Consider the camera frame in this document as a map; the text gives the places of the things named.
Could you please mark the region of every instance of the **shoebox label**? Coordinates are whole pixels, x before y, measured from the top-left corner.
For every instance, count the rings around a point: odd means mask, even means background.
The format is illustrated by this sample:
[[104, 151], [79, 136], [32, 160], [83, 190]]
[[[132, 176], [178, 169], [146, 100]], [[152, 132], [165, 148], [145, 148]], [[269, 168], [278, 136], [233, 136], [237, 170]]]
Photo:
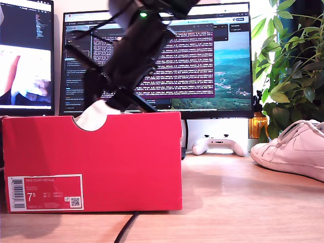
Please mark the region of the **shoebox label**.
[[8, 177], [11, 212], [84, 210], [82, 175]]

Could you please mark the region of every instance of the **white game controller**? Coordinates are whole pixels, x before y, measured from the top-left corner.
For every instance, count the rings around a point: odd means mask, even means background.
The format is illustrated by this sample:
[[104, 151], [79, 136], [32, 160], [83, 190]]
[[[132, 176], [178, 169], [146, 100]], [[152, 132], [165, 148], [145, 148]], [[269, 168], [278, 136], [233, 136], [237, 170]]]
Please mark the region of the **white game controller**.
[[223, 139], [210, 138], [205, 135], [205, 138], [201, 138], [193, 144], [192, 152], [195, 155], [201, 155], [211, 148], [228, 148], [238, 156], [244, 157], [247, 155], [247, 149], [229, 139], [227, 134], [224, 135]]

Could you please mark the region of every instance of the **second monitor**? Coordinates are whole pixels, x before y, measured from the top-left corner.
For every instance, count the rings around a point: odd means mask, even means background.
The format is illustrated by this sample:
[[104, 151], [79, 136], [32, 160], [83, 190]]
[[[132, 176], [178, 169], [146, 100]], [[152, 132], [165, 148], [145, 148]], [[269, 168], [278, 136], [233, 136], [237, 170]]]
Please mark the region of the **second monitor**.
[[[253, 116], [249, 3], [200, 5], [186, 20], [161, 16], [178, 38], [165, 47], [157, 72], [145, 78], [137, 94], [158, 110], [182, 112], [184, 119]], [[63, 46], [72, 41], [95, 62], [105, 64], [113, 46], [102, 39], [123, 37], [118, 24], [105, 25], [81, 40], [70, 33], [89, 30], [110, 17], [106, 11], [64, 14]], [[63, 51], [60, 114], [77, 116], [84, 111], [85, 71]]]

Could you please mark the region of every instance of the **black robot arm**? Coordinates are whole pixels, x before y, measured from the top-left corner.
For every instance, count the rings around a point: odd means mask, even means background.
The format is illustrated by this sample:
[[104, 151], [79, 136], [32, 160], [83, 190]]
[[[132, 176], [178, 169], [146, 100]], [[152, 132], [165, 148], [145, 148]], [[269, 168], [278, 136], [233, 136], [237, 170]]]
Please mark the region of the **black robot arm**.
[[99, 66], [72, 45], [66, 50], [89, 69], [84, 75], [85, 109], [103, 92], [114, 93], [107, 105], [122, 112], [131, 105], [143, 112], [156, 112], [135, 93], [145, 76], [152, 75], [163, 48], [176, 37], [159, 12], [186, 18], [198, 0], [110, 0], [109, 10], [124, 29], [125, 37], [113, 43], [113, 53]]

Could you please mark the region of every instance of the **barcode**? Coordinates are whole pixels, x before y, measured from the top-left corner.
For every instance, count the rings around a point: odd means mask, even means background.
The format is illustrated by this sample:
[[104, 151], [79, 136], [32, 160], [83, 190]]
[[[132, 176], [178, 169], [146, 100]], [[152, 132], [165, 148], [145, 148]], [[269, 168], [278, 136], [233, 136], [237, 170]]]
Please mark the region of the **barcode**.
[[13, 206], [15, 209], [21, 209], [26, 207], [25, 190], [23, 185], [23, 179], [13, 179], [11, 181], [11, 189], [13, 195]]
[[81, 197], [80, 196], [70, 197], [70, 208], [81, 208]]

